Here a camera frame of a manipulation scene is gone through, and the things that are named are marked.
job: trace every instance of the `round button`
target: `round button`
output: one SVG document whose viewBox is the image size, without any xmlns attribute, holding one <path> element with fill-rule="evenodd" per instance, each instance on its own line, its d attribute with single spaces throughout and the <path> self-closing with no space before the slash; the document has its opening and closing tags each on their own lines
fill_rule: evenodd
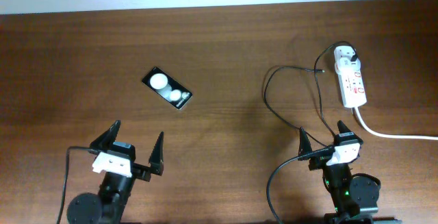
<svg viewBox="0 0 438 224">
<path fill-rule="evenodd" d="M 172 90 L 170 93 L 170 100 L 171 101 L 178 101 L 181 98 L 181 91 L 180 90 Z"/>
<path fill-rule="evenodd" d="M 151 83 L 152 88 L 159 90 L 167 85 L 167 77 L 163 73 L 157 73 L 151 77 L 149 83 Z"/>
</svg>

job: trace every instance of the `white power strip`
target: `white power strip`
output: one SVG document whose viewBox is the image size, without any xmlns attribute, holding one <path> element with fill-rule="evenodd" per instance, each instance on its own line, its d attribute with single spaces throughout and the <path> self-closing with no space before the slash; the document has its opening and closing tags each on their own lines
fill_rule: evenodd
<svg viewBox="0 0 438 224">
<path fill-rule="evenodd" d="M 339 78 L 339 85 L 341 86 L 344 107 L 353 108 L 355 110 L 356 117 L 362 127 L 367 130 L 367 132 L 382 138 L 438 140 L 438 137 L 433 136 L 382 134 L 371 130 L 365 124 L 365 121 L 363 121 L 361 113 L 359 112 L 359 106 L 362 106 L 367 102 L 367 97 L 365 95 L 365 87 L 362 81 L 361 61 L 357 58 L 352 62 L 351 58 L 354 55 L 355 50 L 350 46 L 336 47 L 335 70 Z"/>
<path fill-rule="evenodd" d="M 355 51 L 350 46 L 335 49 L 335 70 L 341 87 L 342 102 L 346 108 L 359 107 L 367 102 L 362 81 L 361 61 L 352 62 Z"/>
</svg>

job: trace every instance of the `white cable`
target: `white cable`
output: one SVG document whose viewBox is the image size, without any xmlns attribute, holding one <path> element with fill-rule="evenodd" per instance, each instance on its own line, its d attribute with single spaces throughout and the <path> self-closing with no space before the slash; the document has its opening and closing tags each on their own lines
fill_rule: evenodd
<svg viewBox="0 0 438 224">
<path fill-rule="evenodd" d="M 388 135 L 388 134 L 381 134 L 378 132 L 375 132 L 373 130 L 371 130 L 363 121 L 361 113 L 359 112 L 358 107 L 354 107 L 355 112 L 356 112 L 356 117 L 359 120 L 359 122 L 361 123 L 362 127 L 367 130 L 367 132 L 375 135 L 375 136 L 380 136 L 382 138 L 398 138 L 398 139 L 427 139 L 427 140 L 438 140 L 438 137 L 432 137 L 432 136 L 416 136 L 416 135 Z"/>
</svg>

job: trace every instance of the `wooden table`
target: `wooden table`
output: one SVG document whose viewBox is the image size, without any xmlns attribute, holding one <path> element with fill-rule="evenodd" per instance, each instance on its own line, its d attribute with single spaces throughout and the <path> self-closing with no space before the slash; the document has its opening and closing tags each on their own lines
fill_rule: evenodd
<svg viewBox="0 0 438 224">
<path fill-rule="evenodd" d="M 124 222 L 273 220 L 266 182 L 298 153 L 299 138 L 262 102 L 268 69 L 312 67 L 348 40 L 363 63 L 367 124 L 438 135 L 437 15 L 438 0 L 388 0 L 1 16 L 0 223 L 55 222 L 66 148 L 88 146 L 116 119 L 118 140 L 135 145 L 142 164 L 165 131 L 163 177 L 136 182 Z M 324 113 L 365 141 L 352 172 L 382 181 L 377 216 L 436 223 L 438 143 L 364 131 L 342 105 L 333 63 L 330 52 L 319 64 Z M 182 111 L 140 81 L 153 66 L 194 93 Z M 289 121 L 332 141 L 311 73 L 280 72 L 268 95 Z M 97 192 L 93 159 L 73 153 L 67 205 Z M 334 211 L 321 175 L 306 162 L 277 175 L 272 200 L 284 220 Z"/>
</svg>

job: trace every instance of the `black cable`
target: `black cable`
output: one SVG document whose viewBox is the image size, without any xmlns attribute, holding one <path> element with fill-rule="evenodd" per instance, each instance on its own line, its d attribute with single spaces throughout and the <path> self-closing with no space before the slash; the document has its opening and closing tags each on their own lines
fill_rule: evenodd
<svg viewBox="0 0 438 224">
<path fill-rule="evenodd" d="M 325 50 L 323 50 L 323 52 L 316 58 L 315 60 L 315 65 L 313 66 L 313 70 L 314 72 L 316 71 L 316 64 L 318 63 L 318 61 L 320 60 L 321 56 L 323 56 L 328 50 L 332 49 L 334 46 L 340 45 L 340 44 L 347 44 L 348 46 L 353 48 L 353 51 L 355 52 L 355 59 L 352 61 L 355 61 L 357 59 L 357 53 L 356 53 L 356 49 L 353 47 L 353 45 L 351 45 L 349 42 L 347 41 L 339 41 L 339 42 L 335 42 L 332 45 L 328 46 L 328 48 L 326 48 Z M 335 132 L 333 132 L 333 130 L 330 128 L 329 124 L 327 124 L 326 120 L 324 119 L 324 113 L 322 111 L 322 97 L 321 97 L 321 90 L 320 90 L 320 84 L 318 83 L 318 77 L 316 76 L 316 72 L 315 72 L 315 83 L 316 83 L 316 88 L 318 89 L 318 96 L 320 98 L 320 117 L 322 122 L 324 123 L 324 125 L 327 127 L 327 129 L 330 131 L 330 133 L 332 134 L 333 137 L 336 136 Z"/>
<path fill-rule="evenodd" d="M 298 159 L 301 159 L 301 158 L 306 157 L 306 156 L 312 156 L 312 155 L 315 155 L 315 154 L 317 154 L 317 153 L 320 153 L 320 152 L 323 151 L 323 150 L 329 150 L 329 149 L 330 149 L 330 148 L 325 147 L 325 148 L 322 148 L 322 149 L 318 149 L 317 151 L 313 151 L 313 152 L 307 153 L 307 154 L 305 154 L 305 155 L 299 155 L 299 156 L 296 156 L 296 157 L 294 157 L 294 158 L 290 158 L 290 159 L 288 159 L 287 161 L 285 161 L 285 162 L 283 162 L 282 164 L 280 164 L 280 166 L 278 166 L 278 167 L 274 170 L 274 172 L 271 173 L 271 176 L 269 177 L 269 180 L 268 180 L 268 184 L 266 185 L 266 198 L 268 199 L 269 208 L 271 209 L 272 214 L 274 215 L 276 221 L 278 221 L 280 224 L 283 224 L 283 222 L 281 221 L 280 217 L 276 214 L 276 212 L 275 212 L 275 210 L 274 210 L 274 207 L 272 206 L 272 203 L 271 203 L 271 197 L 270 197 L 270 194 L 269 194 L 269 189 L 270 189 L 270 185 L 271 185 L 271 181 L 272 181 L 272 179 L 273 179 L 274 176 L 280 171 L 280 169 L 281 169 L 282 167 L 286 166 L 286 165 L 289 164 L 290 162 L 293 162 L 294 160 L 298 160 Z"/>
<path fill-rule="evenodd" d="M 283 69 L 296 69 L 296 70 L 303 70 L 303 71 L 308 71 L 308 72 L 314 72 L 315 74 L 316 74 L 316 73 L 323 73 L 324 70 L 322 70 L 322 69 L 306 69 L 306 68 L 299 67 L 299 66 L 280 66 L 279 68 L 277 68 L 277 69 L 271 74 L 271 76 L 269 76 L 269 78 L 268 78 L 268 80 L 267 80 L 267 82 L 266 82 L 265 88 L 264 88 L 264 90 L 263 90 L 263 102 L 265 103 L 266 107 L 267 107 L 267 108 L 268 108 L 273 114 L 275 114 L 275 116 L 277 116 L 277 118 L 279 118 L 281 121 L 283 121 L 283 122 L 284 122 L 286 125 L 288 125 L 289 127 L 292 127 L 292 128 L 294 128 L 294 129 L 300 129 L 300 128 L 297 127 L 297 126 L 292 125 L 289 121 L 286 121 L 286 120 L 285 120 L 280 114 L 278 114 L 277 112 L 275 112 L 274 109 L 272 109 L 271 106 L 269 105 L 268 100 L 267 100 L 267 98 L 266 98 L 266 92 L 267 92 L 267 90 L 268 90 L 268 86 L 269 86 L 269 83 L 271 82 L 271 79 L 274 77 L 275 73 L 277 73 L 277 72 L 279 72 L 279 71 L 281 71 L 281 70 L 283 70 Z M 323 144 L 322 142 L 318 141 L 316 138 L 314 138 L 314 137 L 313 137 L 311 134 L 309 134 L 308 132 L 306 132 L 306 134 L 307 134 L 309 137 L 311 137 L 313 140 L 315 140 L 318 144 L 320 144 L 320 145 L 326 147 L 325 144 Z"/>
<path fill-rule="evenodd" d="M 66 201 L 66 190 L 67 190 L 67 177 L 68 177 L 68 164 L 70 160 L 70 150 L 82 150 L 82 151 L 88 151 L 90 153 L 98 153 L 95 149 L 90 149 L 88 147 L 80 147 L 80 146 L 71 146 L 67 149 L 66 152 L 66 174 L 64 176 L 64 185 L 62 186 L 62 197 L 61 197 L 61 208 L 60 213 L 57 216 L 57 224 L 60 224 L 61 217 L 62 217 L 62 211 L 64 210 L 64 203 Z"/>
</svg>

